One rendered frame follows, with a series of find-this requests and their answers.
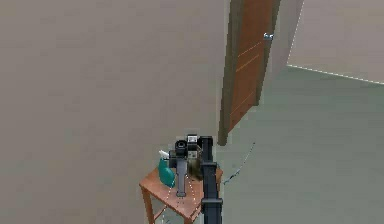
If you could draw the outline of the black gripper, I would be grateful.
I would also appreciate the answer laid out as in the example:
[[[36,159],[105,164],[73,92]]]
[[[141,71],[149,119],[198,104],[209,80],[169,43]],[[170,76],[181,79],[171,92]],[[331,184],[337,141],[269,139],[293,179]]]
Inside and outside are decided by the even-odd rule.
[[[177,197],[185,197],[185,176],[187,174],[187,141],[177,140],[173,150],[169,151],[169,167],[176,169],[177,175]],[[192,177],[186,177],[187,196],[190,200],[196,202],[196,190],[198,182]],[[173,203],[175,202],[175,189],[167,187],[161,197],[163,204],[162,219],[165,218],[165,211],[173,210]]]

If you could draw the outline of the dark olive round container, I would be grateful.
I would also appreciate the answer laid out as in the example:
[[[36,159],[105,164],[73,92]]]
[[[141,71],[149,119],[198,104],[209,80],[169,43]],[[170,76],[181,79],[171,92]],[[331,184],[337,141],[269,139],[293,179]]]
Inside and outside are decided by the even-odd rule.
[[[203,175],[201,173],[201,160],[198,158],[192,158],[188,160],[188,176],[201,181],[203,179]]]

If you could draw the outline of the brown wooden side table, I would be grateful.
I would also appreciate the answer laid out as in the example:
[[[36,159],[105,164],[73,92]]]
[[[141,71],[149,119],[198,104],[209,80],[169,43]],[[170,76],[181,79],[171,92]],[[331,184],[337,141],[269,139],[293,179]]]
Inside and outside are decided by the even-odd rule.
[[[156,224],[166,209],[170,209],[183,219],[182,224],[193,224],[202,214],[204,224],[223,224],[221,199],[205,199],[203,182],[186,179],[186,196],[177,197],[177,188],[170,188],[160,181],[155,168],[139,183],[148,224]]]

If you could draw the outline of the teal spray bottle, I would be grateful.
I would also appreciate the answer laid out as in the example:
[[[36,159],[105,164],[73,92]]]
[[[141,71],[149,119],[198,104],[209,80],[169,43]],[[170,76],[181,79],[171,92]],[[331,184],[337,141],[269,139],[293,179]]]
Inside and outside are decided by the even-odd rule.
[[[163,150],[159,151],[160,160],[158,163],[158,173],[160,181],[167,187],[175,186],[175,174],[168,165],[169,154]]]

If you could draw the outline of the thin dark curved rod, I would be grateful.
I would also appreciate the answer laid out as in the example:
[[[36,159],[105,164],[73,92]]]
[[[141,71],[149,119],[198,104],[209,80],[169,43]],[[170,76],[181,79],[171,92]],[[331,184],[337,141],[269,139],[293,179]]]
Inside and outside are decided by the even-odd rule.
[[[251,144],[251,147],[250,149],[248,150],[246,156],[244,157],[241,165],[236,169],[236,171],[234,173],[232,173],[229,177],[227,177],[225,180],[222,181],[222,184],[223,185],[226,185],[227,183],[229,183],[233,178],[235,178],[236,176],[238,176],[241,172],[241,169],[244,167],[244,165],[246,164],[250,154],[252,153],[252,151],[254,150],[255,148],[255,145],[256,145],[256,142],[252,142]]]

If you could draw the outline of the brown wooden room door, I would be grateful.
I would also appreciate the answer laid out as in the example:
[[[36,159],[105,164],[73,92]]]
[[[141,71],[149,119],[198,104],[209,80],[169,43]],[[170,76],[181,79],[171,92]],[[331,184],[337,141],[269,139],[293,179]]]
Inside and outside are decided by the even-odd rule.
[[[231,0],[217,144],[260,101],[281,0]]]

